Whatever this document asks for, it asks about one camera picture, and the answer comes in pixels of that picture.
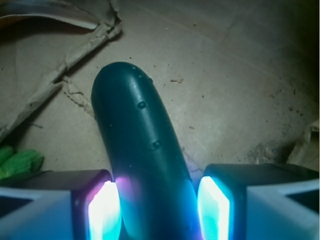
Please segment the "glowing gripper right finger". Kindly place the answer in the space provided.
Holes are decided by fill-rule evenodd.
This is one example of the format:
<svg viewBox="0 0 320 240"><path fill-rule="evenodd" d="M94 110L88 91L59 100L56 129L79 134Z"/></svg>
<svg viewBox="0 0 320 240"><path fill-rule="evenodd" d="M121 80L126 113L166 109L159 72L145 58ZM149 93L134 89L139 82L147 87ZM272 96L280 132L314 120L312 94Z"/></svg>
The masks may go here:
<svg viewBox="0 0 320 240"><path fill-rule="evenodd" d="M295 164L210 164L197 206L205 240L317 240L320 174Z"/></svg>

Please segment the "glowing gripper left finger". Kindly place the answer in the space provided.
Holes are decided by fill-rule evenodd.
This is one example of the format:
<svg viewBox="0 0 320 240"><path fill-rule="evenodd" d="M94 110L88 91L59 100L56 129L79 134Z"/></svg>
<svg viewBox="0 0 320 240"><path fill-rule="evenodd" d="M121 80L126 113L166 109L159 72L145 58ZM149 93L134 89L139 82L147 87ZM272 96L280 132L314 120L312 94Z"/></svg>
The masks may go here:
<svg viewBox="0 0 320 240"><path fill-rule="evenodd" d="M3 240L117 240L121 225L106 169L19 173L0 182Z"/></svg>

